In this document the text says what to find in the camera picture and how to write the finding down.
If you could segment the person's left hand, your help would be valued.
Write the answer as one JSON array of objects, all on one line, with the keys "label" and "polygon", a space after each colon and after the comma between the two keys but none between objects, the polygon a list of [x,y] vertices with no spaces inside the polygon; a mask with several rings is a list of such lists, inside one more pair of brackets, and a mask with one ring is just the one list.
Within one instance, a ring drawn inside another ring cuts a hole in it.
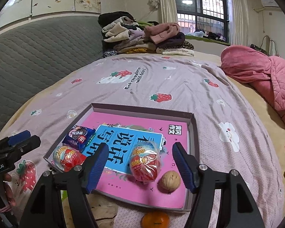
[{"label": "person's left hand", "polygon": [[10,174],[5,173],[3,176],[3,185],[4,185],[4,192],[6,194],[6,198],[9,202],[9,204],[11,204],[11,206],[16,206],[16,201],[13,197],[13,192],[12,189],[10,188],[10,186],[8,185],[8,182],[12,181],[12,177]]}]

